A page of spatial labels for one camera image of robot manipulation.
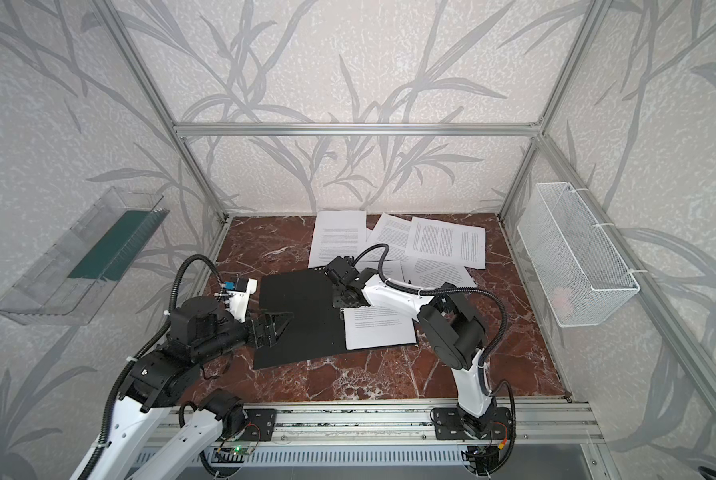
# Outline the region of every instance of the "vented metal panel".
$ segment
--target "vented metal panel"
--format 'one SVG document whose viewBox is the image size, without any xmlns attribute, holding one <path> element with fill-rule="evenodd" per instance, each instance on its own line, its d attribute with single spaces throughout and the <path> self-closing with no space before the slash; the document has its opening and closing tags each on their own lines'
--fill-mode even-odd
<svg viewBox="0 0 716 480">
<path fill-rule="evenodd" d="M 244 467 L 320 467 L 320 466 L 460 466 L 464 462 L 461 446 L 261 446 L 251 456 L 226 456 L 227 460 Z M 216 462 L 216 448 L 206 450 L 213 466 L 231 466 Z M 158 451 L 146 447 L 137 456 L 139 468 Z M 200 465 L 196 457 L 190 465 Z"/>
</svg>

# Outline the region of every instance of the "black mat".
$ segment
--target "black mat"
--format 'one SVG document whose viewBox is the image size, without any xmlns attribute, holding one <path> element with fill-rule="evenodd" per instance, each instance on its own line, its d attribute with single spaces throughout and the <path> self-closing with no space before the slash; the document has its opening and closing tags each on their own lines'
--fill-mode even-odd
<svg viewBox="0 0 716 480">
<path fill-rule="evenodd" d="M 292 312 L 294 318 L 275 346 L 256 350 L 255 370 L 356 352 L 347 350 L 345 322 L 339 309 L 332 306 L 331 285 L 331 280 L 319 270 L 262 277 L 259 308 L 267 312 Z"/>
</svg>

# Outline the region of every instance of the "wall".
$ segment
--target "wall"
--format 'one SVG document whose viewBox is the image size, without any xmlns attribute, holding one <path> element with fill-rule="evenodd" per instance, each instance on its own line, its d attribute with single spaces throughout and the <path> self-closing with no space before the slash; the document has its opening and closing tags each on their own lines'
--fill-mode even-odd
<svg viewBox="0 0 716 480">
<path fill-rule="evenodd" d="M 171 213 L 89 325 L 0 316 L 0 479 L 72 473 L 178 265 L 219 226 L 88 11 L 0 1 L 0 295 L 108 187 L 162 192 Z"/>
<path fill-rule="evenodd" d="M 114 4 L 180 122 L 526 123 L 539 118 L 588 1 Z M 271 214 L 497 211 L 526 144 L 363 137 L 192 146 L 228 210 Z"/>
<path fill-rule="evenodd" d="M 591 193 L 716 362 L 716 2 L 612 8 L 550 126 Z M 527 183 L 557 178 L 539 159 Z M 716 468 L 716 420 L 632 300 L 560 330 L 508 231 L 574 397 L 592 403 L 624 478 Z"/>
</svg>

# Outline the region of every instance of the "red wire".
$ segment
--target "red wire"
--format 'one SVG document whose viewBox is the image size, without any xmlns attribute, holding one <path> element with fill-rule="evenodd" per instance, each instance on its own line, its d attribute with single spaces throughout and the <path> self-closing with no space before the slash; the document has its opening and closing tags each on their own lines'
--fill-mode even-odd
<svg viewBox="0 0 716 480">
<path fill-rule="evenodd" d="M 248 455 L 251 455 L 251 454 L 254 452 L 254 450 L 256 450 L 257 447 L 259 446 L 259 440 L 262 439 L 262 431 L 259 430 L 259 427 L 256 426 L 256 425 L 254 425 L 253 423 L 249 423 L 246 427 L 247 427 L 247 428 L 248 428 L 248 427 L 255 427 L 255 428 L 257 429 L 257 433 L 259 434 L 259 435 L 257 435 L 257 445 L 255 445 L 253 449 L 249 450 Z"/>
<path fill-rule="evenodd" d="M 507 426 L 502 422 L 494 422 L 494 423 L 496 423 L 497 425 L 501 425 L 505 428 L 505 437 L 502 438 L 501 444 L 507 443 Z"/>
</svg>

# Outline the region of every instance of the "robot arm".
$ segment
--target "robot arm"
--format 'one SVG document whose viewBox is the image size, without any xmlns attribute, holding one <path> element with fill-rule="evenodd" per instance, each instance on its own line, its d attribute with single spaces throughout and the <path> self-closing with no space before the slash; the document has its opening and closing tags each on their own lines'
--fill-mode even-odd
<svg viewBox="0 0 716 480">
<path fill-rule="evenodd" d="M 112 409 L 107 441 L 93 443 L 71 476 L 88 480 L 122 480 L 161 421 L 185 390 L 198 380 L 202 365 L 239 346 L 274 345 L 287 319 L 247 318 L 256 280 L 226 283 L 216 296 L 197 296 L 169 312 L 166 341 L 136 360 Z M 173 479 L 219 436 L 231 437 L 246 425 L 243 402 L 222 389 L 201 402 L 187 424 L 132 478 Z M 86 466 L 101 452 L 91 472 Z"/>
<path fill-rule="evenodd" d="M 358 272 L 353 262 L 338 256 L 325 267 L 333 282 L 333 304 L 341 308 L 383 306 L 417 320 L 432 349 L 451 368 L 459 392 L 459 408 L 465 430 L 470 436 L 483 438 L 496 408 L 485 382 L 485 321 L 462 293 L 437 296 L 420 295 L 416 286 L 402 284 L 408 293 L 388 286 L 377 270 Z M 454 285 L 444 284 L 440 290 Z"/>
<path fill-rule="evenodd" d="M 180 267 L 182 274 L 193 257 Z M 210 260 L 197 257 L 210 264 L 218 278 Z M 418 287 L 383 280 L 377 270 L 367 268 L 358 272 L 352 259 L 341 256 L 328 264 L 324 272 L 333 282 L 335 307 L 383 306 L 419 322 L 435 354 L 454 374 L 465 431 L 472 438 L 484 438 L 497 408 L 496 399 L 485 383 L 484 355 L 492 350 L 506 328 L 506 312 L 501 303 L 497 301 L 503 316 L 500 330 L 484 349 L 483 318 L 451 284 L 424 294 Z M 173 310 L 167 312 L 171 327 L 166 341 L 142 358 L 133 359 L 135 362 L 125 373 L 120 388 L 113 392 L 117 399 L 105 420 L 109 422 L 110 434 L 104 438 L 104 444 L 92 444 L 71 480 L 122 480 L 154 429 L 177 405 L 184 391 L 198 380 L 205 362 L 242 345 L 273 346 L 290 321 L 282 314 L 247 317 L 249 296 L 257 289 L 256 280 L 224 283 L 215 296 L 194 297 L 175 308 L 180 280 L 178 273 L 170 301 Z M 215 390 L 180 432 L 132 478 L 176 478 L 184 466 L 219 436 L 227 438 L 242 432 L 244 422 L 243 402 L 224 390 Z"/>
</svg>

